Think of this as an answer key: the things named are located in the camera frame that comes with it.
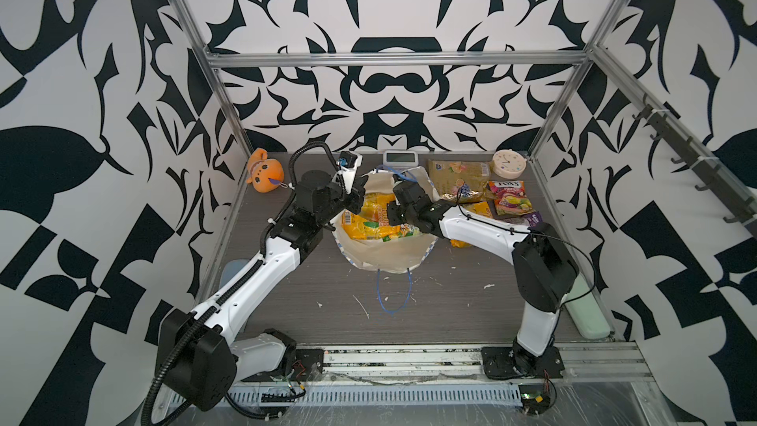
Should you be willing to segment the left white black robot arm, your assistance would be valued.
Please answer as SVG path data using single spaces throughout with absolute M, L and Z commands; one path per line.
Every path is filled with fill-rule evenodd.
M 141 421 L 152 422 L 161 388 L 195 406 L 213 408 L 233 384 L 286 366 L 296 343 L 278 331 L 240 341 L 239 333 L 272 290 L 315 250 L 343 211 L 360 213 L 367 176 L 354 169 L 335 175 L 308 171 L 295 183 L 280 213 L 263 230 L 259 252 L 224 286 L 190 312 L 175 310 L 159 329 L 156 371 Z

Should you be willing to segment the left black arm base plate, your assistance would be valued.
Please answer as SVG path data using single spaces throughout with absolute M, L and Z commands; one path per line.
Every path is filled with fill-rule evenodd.
M 273 372 L 263 372 L 242 379 L 243 383 L 309 382 L 323 372 L 324 350 L 297 348 L 283 360 L 283 366 Z

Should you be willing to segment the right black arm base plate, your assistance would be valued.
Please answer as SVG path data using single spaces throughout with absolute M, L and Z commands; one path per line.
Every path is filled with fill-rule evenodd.
M 541 356 L 534 356 L 518 344 L 513 347 L 488 346 L 481 349 L 481 360 L 484 375 L 496 381 L 561 379 L 565 367 L 555 346 L 549 346 Z

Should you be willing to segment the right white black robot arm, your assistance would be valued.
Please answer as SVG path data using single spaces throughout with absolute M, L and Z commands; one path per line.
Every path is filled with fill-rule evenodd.
M 390 223 L 409 224 L 424 234 L 470 244 L 514 268 L 524 313 L 513 356 L 530 363 L 543 357 L 553 346 L 560 312 L 570 301 L 580 274 L 567 242 L 547 223 L 522 228 L 476 215 L 453 201 L 433 201 L 419 183 L 401 181 L 392 192 Z

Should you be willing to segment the gold snack packet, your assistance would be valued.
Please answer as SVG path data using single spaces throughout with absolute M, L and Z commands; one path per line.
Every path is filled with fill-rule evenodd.
M 484 199 L 491 175 L 487 163 L 475 161 L 431 160 L 427 172 L 442 199 L 463 204 Z

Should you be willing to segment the Fox's fruits candy packet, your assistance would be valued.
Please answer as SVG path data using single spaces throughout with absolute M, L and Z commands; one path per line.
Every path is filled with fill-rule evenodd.
M 522 216 L 534 211 L 526 196 L 524 181 L 489 181 L 488 189 L 494 197 L 495 210 L 501 216 Z

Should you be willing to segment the blue checkered paper bag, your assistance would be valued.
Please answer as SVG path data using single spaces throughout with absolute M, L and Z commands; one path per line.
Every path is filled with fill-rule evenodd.
M 438 193 L 428 173 L 421 167 L 395 170 L 380 166 L 368 173 L 368 177 L 365 185 L 365 196 L 370 193 L 393 194 L 392 189 L 397 183 L 413 181 L 413 183 L 419 183 L 431 199 L 438 198 Z M 352 266 L 371 271 L 376 276 L 376 296 L 380 307 L 389 315 L 397 314 L 412 299 L 414 270 L 429 256 L 437 238 L 433 235 L 421 233 L 420 236 L 402 238 L 386 243 L 352 240 L 341 227 L 342 213 L 332 220 L 332 224 L 335 226 L 333 237 L 341 254 Z M 382 291 L 382 284 L 388 281 L 388 278 L 392 275 L 399 275 L 407 282 L 404 300 L 395 308 L 388 305 L 390 297 L 384 295 Z

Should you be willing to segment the yellow snack packet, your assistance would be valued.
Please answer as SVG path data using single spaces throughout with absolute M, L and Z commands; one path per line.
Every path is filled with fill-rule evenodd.
M 388 205 L 395 197 L 389 193 L 370 193 L 358 214 L 345 210 L 341 215 L 341 227 L 347 236 L 356 241 L 390 242 L 402 238 L 420 236 L 421 232 L 409 224 L 392 225 L 388 220 Z
M 464 204 L 462 206 L 462 208 L 465 209 L 466 211 L 472 213 L 472 214 L 475 214 L 475 215 L 484 216 L 486 218 L 492 218 L 493 217 L 492 206 L 491 206 L 490 202 L 487 201 L 487 200 L 480 201 L 480 202 L 475 202 L 475 203 Z M 458 248 L 458 249 L 463 249 L 463 248 L 469 247 L 469 244 L 467 244 L 467 243 L 465 243 L 463 241 L 459 241 L 459 240 L 451 240 L 451 245 L 454 248 Z

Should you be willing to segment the purple snack packet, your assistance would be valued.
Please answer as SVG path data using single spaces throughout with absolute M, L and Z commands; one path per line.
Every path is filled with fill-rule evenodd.
M 534 227 L 543 222 L 543 218 L 538 211 L 528 213 L 522 216 L 522 224 L 528 227 Z

